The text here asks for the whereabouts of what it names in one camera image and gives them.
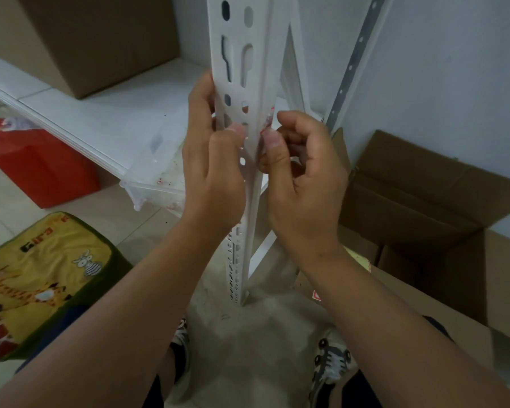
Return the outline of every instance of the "sneaker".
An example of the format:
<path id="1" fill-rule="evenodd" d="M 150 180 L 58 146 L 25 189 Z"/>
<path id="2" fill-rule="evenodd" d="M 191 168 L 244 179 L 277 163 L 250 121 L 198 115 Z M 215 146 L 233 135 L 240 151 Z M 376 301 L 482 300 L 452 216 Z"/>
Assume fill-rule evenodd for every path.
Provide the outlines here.
<path id="1" fill-rule="evenodd" d="M 316 407 L 318 395 L 324 387 L 334 387 L 348 370 L 357 368 L 357 363 L 336 328 L 329 328 L 320 339 L 314 362 L 309 408 Z"/>
<path id="2" fill-rule="evenodd" d="M 185 353 L 185 367 L 182 376 L 174 383 L 170 395 L 166 398 L 166 402 L 171 404 L 177 403 L 184 397 L 191 381 L 191 351 L 189 350 L 189 333 L 187 332 L 187 321 L 185 318 L 179 322 L 176 333 L 172 338 L 172 343 L 180 346 Z"/>

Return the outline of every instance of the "perforated steel upright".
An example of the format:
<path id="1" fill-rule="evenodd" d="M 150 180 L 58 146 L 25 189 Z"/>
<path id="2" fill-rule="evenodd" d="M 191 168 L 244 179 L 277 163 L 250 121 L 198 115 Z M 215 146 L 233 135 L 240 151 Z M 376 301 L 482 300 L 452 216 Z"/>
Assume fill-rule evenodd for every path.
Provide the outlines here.
<path id="1" fill-rule="evenodd" d="M 217 128 L 242 123 L 247 130 L 239 160 L 246 210 L 223 242 L 226 283 L 237 305 L 246 297 L 259 206 L 260 134 L 273 119 L 291 9 L 292 0 L 208 0 Z"/>

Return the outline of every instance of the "cartoon zebra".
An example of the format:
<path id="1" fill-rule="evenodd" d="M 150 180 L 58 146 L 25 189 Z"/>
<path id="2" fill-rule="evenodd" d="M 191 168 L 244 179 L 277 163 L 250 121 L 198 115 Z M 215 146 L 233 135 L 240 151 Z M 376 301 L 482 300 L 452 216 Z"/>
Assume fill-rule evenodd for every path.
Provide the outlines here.
<path id="1" fill-rule="evenodd" d="M 72 263 L 76 263 L 78 267 L 85 268 L 85 276 L 94 276 L 102 270 L 102 262 L 92 262 L 92 255 L 90 250 L 82 253 L 79 259 L 73 260 Z"/>

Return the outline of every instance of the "hand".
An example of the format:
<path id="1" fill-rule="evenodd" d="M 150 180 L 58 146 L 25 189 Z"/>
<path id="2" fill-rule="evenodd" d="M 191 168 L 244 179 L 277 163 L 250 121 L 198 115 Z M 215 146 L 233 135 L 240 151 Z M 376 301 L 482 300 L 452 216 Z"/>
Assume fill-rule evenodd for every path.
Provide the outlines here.
<path id="1" fill-rule="evenodd" d="M 259 169 L 269 175 L 270 225 L 305 269 L 323 254 L 341 250 L 338 217 L 347 172 L 323 123 L 299 111 L 280 111 L 277 117 L 282 127 L 263 133 L 266 153 Z"/>
<path id="2" fill-rule="evenodd" d="M 232 124 L 214 131 L 214 97 L 214 82 L 207 72 L 189 95 L 189 125 L 182 153 L 186 193 L 182 220 L 223 239 L 240 221 L 246 205 L 239 167 L 245 129 Z"/>

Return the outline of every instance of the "forearm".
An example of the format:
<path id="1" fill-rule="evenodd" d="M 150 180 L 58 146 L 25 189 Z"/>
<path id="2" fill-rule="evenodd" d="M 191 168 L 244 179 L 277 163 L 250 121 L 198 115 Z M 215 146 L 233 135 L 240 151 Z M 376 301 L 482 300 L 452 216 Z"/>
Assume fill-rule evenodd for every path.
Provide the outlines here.
<path id="1" fill-rule="evenodd" d="M 180 221 L 0 390 L 0 407 L 141 406 L 219 242 Z"/>
<path id="2" fill-rule="evenodd" d="M 313 260 L 305 272 L 383 406 L 510 406 L 510 391 L 494 374 L 344 249 Z"/>

